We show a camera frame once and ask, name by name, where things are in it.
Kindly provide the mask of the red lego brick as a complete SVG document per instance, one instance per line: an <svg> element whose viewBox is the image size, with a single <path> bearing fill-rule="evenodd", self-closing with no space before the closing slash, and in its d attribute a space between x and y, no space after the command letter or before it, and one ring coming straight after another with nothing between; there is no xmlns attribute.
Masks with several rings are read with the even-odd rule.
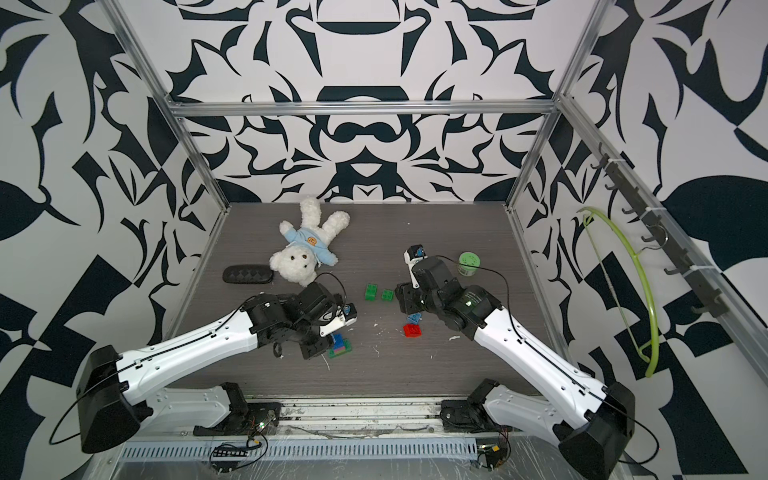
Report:
<svg viewBox="0 0 768 480"><path fill-rule="evenodd" d="M406 338L418 338L422 335L422 330L418 324L406 324L403 326L403 333Z"/></svg>

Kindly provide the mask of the green long lego plate brick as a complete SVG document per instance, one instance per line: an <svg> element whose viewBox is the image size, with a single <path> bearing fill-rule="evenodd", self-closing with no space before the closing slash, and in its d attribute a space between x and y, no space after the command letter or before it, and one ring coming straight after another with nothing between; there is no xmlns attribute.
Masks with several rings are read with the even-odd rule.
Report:
<svg viewBox="0 0 768 480"><path fill-rule="evenodd" d="M328 357L330 359L333 359L351 352L352 352L352 346L350 342L347 339L345 339L342 346L339 346L338 348L332 348L328 352Z"/></svg>

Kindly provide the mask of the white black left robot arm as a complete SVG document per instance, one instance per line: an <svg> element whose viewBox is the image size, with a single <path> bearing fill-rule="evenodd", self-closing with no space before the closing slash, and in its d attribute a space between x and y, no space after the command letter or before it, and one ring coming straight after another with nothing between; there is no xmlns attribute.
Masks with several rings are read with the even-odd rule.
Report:
<svg viewBox="0 0 768 480"><path fill-rule="evenodd" d="M141 429L156 409L150 398L168 385L229 357L285 343L306 360L334 346L333 336L354 324L358 312L345 293L312 282L298 294L260 293L233 311L186 334L122 353L107 345L91 352L68 407L78 418L84 453L118 446Z"/></svg>

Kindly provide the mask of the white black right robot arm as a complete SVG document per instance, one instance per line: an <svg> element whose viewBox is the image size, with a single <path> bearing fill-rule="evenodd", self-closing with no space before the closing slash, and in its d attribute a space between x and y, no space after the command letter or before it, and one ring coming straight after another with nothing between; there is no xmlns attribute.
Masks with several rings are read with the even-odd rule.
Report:
<svg viewBox="0 0 768 480"><path fill-rule="evenodd" d="M496 297L464 287L445 263L416 245L404 254L410 279L395 289L400 309L430 313L502 359L539 393L487 380L468 403L499 427L513 427L558 448L586 479L607 479L635 432L634 394L579 370L524 328Z"/></svg>

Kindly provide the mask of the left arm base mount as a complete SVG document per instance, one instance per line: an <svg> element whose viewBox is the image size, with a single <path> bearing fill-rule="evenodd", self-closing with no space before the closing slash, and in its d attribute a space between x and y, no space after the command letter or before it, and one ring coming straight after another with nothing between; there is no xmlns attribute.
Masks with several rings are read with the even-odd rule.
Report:
<svg viewBox="0 0 768 480"><path fill-rule="evenodd" d="M240 386L233 382L222 383L218 388L228 401L226 415L212 426L195 425L194 436L242 436L267 431L270 426L279 425L282 403L248 402Z"/></svg>

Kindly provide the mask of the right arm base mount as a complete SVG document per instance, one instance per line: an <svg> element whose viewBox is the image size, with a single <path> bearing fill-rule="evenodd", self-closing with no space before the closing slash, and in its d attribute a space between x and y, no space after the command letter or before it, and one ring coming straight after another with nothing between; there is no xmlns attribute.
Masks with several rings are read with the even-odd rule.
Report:
<svg viewBox="0 0 768 480"><path fill-rule="evenodd" d="M443 427L452 432L501 433L504 427L493 421L484 408L488 395L499 385L498 381L484 379L466 399L443 400L439 412Z"/></svg>

